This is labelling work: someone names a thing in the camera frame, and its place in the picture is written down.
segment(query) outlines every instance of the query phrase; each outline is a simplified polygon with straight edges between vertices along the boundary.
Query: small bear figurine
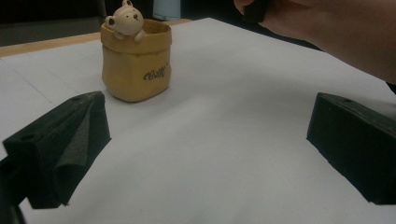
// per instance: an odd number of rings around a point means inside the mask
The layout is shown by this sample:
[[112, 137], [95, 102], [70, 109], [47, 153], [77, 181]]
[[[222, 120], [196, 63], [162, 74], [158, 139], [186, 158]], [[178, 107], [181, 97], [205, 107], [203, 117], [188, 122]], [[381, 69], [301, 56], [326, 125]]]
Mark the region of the small bear figurine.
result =
[[114, 30], [116, 38], [123, 39], [126, 35], [131, 35], [136, 42], [146, 34], [142, 29], [143, 22], [142, 14], [134, 8], [130, 0], [123, 0], [122, 7], [117, 9], [113, 16], [106, 17], [106, 26]]

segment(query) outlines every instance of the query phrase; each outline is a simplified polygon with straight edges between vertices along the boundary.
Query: white table surface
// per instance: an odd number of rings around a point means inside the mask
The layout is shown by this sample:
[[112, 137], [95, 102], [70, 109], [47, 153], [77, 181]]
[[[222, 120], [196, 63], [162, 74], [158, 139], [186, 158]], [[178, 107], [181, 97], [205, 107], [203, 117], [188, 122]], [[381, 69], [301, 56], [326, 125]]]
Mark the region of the white table surface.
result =
[[320, 91], [396, 118], [383, 81], [212, 19], [172, 29], [170, 88], [138, 104], [106, 91], [100, 41], [0, 58], [2, 140], [70, 97], [106, 96], [111, 142], [69, 206], [23, 201], [28, 223], [396, 223], [305, 140]]

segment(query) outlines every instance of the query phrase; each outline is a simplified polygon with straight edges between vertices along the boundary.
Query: teddy bear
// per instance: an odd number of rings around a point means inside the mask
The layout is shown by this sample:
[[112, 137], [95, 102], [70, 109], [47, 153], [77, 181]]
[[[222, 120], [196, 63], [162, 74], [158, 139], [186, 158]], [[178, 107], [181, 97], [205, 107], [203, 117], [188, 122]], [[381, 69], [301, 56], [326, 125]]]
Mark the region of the teddy bear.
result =
[[130, 35], [136, 42], [146, 34], [142, 29], [143, 22], [142, 14], [134, 8], [130, 0], [123, 0], [122, 7], [117, 9], [113, 16], [106, 17], [106, 26], [114, 30], [116, 38], [123, 39], [126, 35]]

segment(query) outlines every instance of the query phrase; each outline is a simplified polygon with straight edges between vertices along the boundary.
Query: black foam block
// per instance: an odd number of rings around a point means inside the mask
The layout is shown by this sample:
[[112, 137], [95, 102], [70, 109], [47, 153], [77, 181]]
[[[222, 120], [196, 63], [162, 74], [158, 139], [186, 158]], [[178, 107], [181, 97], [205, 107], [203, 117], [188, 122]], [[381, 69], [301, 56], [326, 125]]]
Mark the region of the black foam block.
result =
[[4, 141], [10, 162], [21, 168], [33, 208], [68, 204], [95, 158], [110, 141], [105, 97], [73, 97]]
[[319, 93], [307, 140], [361, 195], [396, 204], [396, 122], [347, 98]]

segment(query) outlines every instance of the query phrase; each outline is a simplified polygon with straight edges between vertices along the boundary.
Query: wooden table edge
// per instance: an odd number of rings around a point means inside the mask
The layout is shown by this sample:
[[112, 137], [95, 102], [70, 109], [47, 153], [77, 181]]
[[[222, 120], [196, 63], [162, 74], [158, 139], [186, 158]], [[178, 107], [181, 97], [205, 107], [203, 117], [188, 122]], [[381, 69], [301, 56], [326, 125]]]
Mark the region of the wooden table edge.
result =
[[[163, 23], [168, 25], [177, 25], [181, 23], [185, 23], [191, 20], [187, 19], [180, 19], [175, 21], [164, 21]], [[27, 53], [42, 49], [53, 49], [59, 48], [63, 46], [73, 45], [84, 43], [88, 41], [97, 40], [100, 38], [100, 33], [92, 33], [86, 35], [73, 35], [67, 36], [57, 39], [50, 39], [50, 40], [43, 40], [43, 41], [36, 41], [26, 44], [19, 44], [19, 45], [10, 45], [5, 47], [0, 47], [0, 57], [6, 57], [15, 54]]]

